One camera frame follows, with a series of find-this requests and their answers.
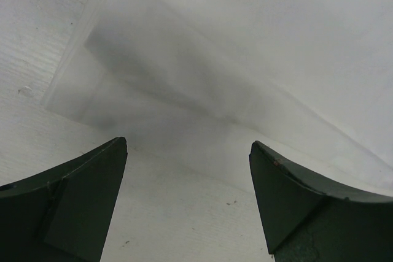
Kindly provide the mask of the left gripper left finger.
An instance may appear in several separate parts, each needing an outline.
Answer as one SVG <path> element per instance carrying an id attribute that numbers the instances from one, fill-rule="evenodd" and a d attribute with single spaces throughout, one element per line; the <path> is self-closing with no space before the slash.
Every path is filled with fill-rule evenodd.
<path id="1" fill-rule="evenodd" d="M 1 186 L 1 261 L 99 261 L 126 159 L 116 137 Z"/>

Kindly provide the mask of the white t shirt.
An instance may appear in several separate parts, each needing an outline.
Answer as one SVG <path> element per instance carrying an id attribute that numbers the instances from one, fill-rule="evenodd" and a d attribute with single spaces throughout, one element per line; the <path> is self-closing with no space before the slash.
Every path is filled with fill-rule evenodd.
<path id="1" fill-rule="evenodd" d="M 392 0 L 88 0 L 43 98 L 251 190 L 260 141 L 392 195 Z"/>

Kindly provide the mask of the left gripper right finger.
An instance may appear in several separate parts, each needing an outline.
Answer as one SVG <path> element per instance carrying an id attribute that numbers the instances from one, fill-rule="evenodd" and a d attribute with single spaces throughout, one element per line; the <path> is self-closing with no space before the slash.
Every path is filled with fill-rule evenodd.
<path id="1" fill-rule="evenodd" d="M 276 261 L 391 261 L 392 198 L 316 173 L 256 141 L 249 155 Z"/>

